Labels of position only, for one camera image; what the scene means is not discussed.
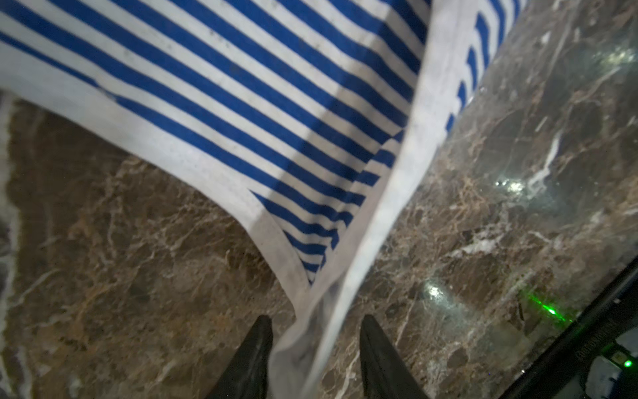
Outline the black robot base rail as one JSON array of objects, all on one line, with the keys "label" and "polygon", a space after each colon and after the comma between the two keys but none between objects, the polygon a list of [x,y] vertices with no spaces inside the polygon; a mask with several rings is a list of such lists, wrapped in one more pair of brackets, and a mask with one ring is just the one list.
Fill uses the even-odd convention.
[{"label": "black robot base rail", "polygon": [[636,259],[501,397],[637,397]]}]

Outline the blue white striped tank top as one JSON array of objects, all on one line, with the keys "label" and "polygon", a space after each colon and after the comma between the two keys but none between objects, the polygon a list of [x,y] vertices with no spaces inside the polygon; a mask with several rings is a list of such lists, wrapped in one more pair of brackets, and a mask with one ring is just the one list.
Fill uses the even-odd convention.
[{"label": "blue white striped tank top", "polygon": [[295,309],[313,397],[358,289],[524,1],[4,1],[1,87],[193,186]]}]

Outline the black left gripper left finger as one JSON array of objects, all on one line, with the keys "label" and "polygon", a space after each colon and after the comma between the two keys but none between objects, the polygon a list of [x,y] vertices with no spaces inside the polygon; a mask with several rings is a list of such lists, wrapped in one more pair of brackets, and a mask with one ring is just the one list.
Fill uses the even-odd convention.
[{"label": "black left gripper left finger", "polygon": [[206,399],[264,399],[272,351],[272,319],[260,315]]}]

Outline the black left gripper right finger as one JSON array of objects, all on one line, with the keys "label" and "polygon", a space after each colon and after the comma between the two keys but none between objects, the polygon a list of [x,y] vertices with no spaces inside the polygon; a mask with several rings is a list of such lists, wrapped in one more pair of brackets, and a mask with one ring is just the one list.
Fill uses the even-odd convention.
[{"label": "black left gripper right finger", "polygon": [[360,361],[365,398],[428,398],[380,324],[370,314],[362,319]]}]

